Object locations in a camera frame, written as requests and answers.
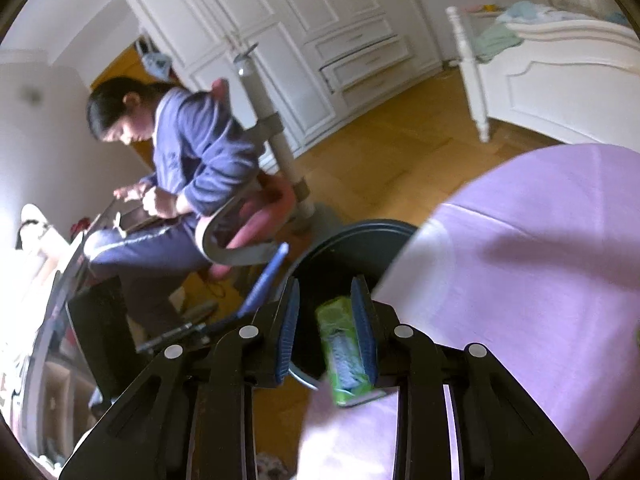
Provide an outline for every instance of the bed post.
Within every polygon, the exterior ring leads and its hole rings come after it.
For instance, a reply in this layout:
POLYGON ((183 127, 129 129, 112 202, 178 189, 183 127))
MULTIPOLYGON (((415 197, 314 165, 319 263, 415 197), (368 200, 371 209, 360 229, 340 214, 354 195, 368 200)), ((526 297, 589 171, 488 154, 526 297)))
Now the bed post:
POLYGON ((453 26, 453 35, 456 38, 458 53, 460 54, 460 70, 462 79, 465 82, 466 98, 469 103, 469 111, 472 119, 476 122, 480 140, 489 142, 491 135, 489 132, 489 121, 486 113, 486 103, 484 102, 484 91, 482 81, 478 72, 478 64, 474 55, 471 42, 466 34, 465 27, 460 19, 460 12, 457 7, 449 7, 447 16, 453 26))

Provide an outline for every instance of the blue sweatpants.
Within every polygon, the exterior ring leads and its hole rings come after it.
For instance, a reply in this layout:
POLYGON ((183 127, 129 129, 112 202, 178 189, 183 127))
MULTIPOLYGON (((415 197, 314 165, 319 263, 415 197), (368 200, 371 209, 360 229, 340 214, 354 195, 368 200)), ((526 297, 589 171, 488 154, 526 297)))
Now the blue sweatpants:
POLYGON ((151 337, 182 323, 169 295, 191 272, 210 265, 195 245, 193 228, 184 222, 126 238, 116 229, 98 231, 86 241, 84 254, 97 278, 120 277, 131 319, 151 337))

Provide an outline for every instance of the chair pole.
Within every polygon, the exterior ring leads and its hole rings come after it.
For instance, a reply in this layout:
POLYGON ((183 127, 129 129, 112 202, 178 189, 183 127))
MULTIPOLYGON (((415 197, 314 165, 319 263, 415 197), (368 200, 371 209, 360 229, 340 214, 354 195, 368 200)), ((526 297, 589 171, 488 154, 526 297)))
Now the chair pole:
POLYGON ((298 203, 298 214, 302 219, 311 218, 316 211, 310 196, 305 177, 296 165, 293 152, 284 135, 284 126, 273 102, 267 94, 267 89, 260 78, 257 66, 251 53, 257 47, 255 43, 234 59, 234 65, 249 101, 254 108, 257 125, 265 130, 266 142, 269 143, 273 156, 276 159, 280 171, 293 186, 298 203))

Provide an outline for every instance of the blue sweatshirt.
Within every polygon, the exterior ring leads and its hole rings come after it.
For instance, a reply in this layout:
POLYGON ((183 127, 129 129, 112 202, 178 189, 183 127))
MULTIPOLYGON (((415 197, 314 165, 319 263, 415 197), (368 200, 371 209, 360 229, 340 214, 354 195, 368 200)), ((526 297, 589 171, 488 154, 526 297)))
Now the blue sweatshirt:
MULTIPOLYGON (((251 136, 208 92, 173 88, 156 109, 156 172, 143 181, 184 193, 197 216, 209 216, 258 174, 251 136)), ((196 216, 188 216, 195 226, 196 216)))

